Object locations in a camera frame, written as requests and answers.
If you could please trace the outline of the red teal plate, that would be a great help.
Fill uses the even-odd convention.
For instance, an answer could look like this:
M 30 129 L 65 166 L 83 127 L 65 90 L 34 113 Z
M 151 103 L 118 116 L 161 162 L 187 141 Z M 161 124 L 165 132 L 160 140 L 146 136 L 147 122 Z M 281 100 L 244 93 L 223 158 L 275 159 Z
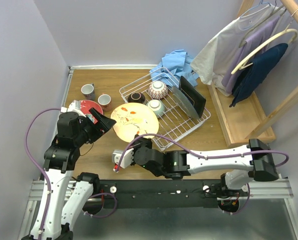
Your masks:
M 90 113 L 90 109 L 96 109 L 100 114 L 103 114 L 101 106 L 92 100 L 80 100 L 80 110 L 88 117 L 93 123 L 97 123 L 97 119 Z

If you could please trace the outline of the pink mug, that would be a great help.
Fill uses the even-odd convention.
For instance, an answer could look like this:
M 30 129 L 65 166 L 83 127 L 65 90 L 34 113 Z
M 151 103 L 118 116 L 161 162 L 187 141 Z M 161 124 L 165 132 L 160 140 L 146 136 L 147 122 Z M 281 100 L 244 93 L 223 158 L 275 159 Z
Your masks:
M 102 94 L 98 97 L 98 104 L 101 106 L 104 112 L 112 110 L 111 96 L 108 94 Z

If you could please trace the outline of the grey mug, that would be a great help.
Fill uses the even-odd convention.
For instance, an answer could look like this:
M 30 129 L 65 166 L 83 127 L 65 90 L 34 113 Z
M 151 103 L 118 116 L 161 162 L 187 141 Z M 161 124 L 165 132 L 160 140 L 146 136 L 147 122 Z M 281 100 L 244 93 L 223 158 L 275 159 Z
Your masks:
M 95 100 L 94 84 L 89 83 L 81 87 L 81 93 L 84 95 L 86 100 Z

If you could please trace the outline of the beige plate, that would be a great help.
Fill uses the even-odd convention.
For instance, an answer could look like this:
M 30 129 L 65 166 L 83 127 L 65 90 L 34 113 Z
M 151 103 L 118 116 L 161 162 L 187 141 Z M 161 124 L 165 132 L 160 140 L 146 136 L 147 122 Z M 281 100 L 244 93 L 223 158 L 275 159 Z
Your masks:
M 156 134 L 159 122 L 155 113 L 141 103 L 124 103 L 111 113 L 116 121 L 113 130 L 125 142 L 131 142 L 135 135 Z

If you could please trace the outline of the dark teal embossed plate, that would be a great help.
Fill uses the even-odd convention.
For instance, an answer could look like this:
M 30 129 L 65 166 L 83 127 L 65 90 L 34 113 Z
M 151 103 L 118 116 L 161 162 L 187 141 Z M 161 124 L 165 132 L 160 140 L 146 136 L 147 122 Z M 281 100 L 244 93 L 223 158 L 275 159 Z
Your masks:
M 185 112 L 185 114 L 193 119 L 199 119 L 197 111 L 194 109 L 188 98 L 175 86 L 171 87 L 174 102 Z

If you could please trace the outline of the black square plate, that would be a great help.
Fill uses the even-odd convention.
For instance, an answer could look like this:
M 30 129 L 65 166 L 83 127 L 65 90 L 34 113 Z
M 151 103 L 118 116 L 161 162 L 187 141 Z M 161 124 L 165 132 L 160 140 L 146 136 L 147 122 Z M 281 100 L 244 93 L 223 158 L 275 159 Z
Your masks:
M 201 118 L 206 105 L 204 96 L 201 95 L 183 76 L 180 77 L 179 90 L 186 96 L 197 112 L 198 117 Z

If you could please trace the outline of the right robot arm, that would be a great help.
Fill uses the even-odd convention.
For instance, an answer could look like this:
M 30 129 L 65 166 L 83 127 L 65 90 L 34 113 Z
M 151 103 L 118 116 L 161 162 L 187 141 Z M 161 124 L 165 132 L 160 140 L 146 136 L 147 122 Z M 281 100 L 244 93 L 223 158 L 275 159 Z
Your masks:
M 279 176 L 271 149 L 259 139 L 250 139 L 240 147 L 194 151 L 186 148 L 160 152 L 150 139 L 140 138 L 132 146 L 133 162 L 154 176 L 181 180 L 197 173 L 230 170 L 221 176 L 219 191 L 230 196 L 251 181 L 272 182 Z

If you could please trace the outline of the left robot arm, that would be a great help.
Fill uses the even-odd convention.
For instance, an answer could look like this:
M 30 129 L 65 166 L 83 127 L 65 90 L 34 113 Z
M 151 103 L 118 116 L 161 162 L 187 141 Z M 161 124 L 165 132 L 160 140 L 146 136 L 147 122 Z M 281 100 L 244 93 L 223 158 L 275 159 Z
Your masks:
M 28 240 L 71 240 L 79 214 L 89 198 L 101 197 L 100 179 L 97 174 L 81 173 L 68 200 L 66 191 L 75 164 L 84 144 L 93 144 L 116 124 L 116 121 L 91 108 L 94 123 L 76 109 L 59 108 L 57 134 L 44 153 L 44 164 L 39 165 L 25 143 L 25 151 L 44 176 L 43 192 L 36 221 Z

